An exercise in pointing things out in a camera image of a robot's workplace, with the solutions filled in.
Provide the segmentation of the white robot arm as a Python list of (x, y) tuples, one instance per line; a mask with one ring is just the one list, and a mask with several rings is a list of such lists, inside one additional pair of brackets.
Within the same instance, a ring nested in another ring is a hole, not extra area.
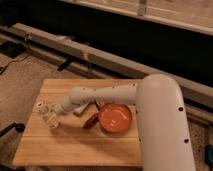
[(133, 105), (143, 171), (196, 171), (181, 88), (164, 74), (103, 88), (76, 86), (54, 104), (65, 115), (90, 101)]

